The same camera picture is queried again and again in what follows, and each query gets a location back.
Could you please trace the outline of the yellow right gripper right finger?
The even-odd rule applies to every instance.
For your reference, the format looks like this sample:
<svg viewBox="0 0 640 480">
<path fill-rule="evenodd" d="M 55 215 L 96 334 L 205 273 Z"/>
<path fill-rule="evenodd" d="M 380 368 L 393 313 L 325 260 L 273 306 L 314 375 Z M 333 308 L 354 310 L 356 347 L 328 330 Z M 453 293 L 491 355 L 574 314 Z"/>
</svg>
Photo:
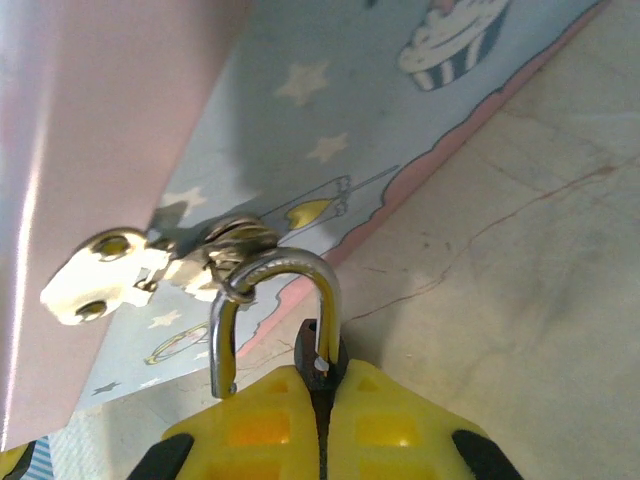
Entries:
<svg viewBox="0 0 640 480">
<path fill-rule="evenodd" d="M 472 479 L 452 435 L 473 422 L 351 360 L 335 395 L 327 447 L 330 479 Z"/>
</svg>

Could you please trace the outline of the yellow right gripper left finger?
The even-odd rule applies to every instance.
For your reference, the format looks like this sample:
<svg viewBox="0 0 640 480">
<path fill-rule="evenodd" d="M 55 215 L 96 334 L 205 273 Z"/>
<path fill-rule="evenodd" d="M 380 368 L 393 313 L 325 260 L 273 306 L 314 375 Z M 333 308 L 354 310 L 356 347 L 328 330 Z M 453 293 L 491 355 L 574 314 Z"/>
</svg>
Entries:
<svg viewBox="0 0 640 480">
<path fill-rule="evenodd" d="M 315 413 L 296 368 L 280 366 L 164 432 L 194 443 L 179 479 L 317 479 Z"/>
</svg>

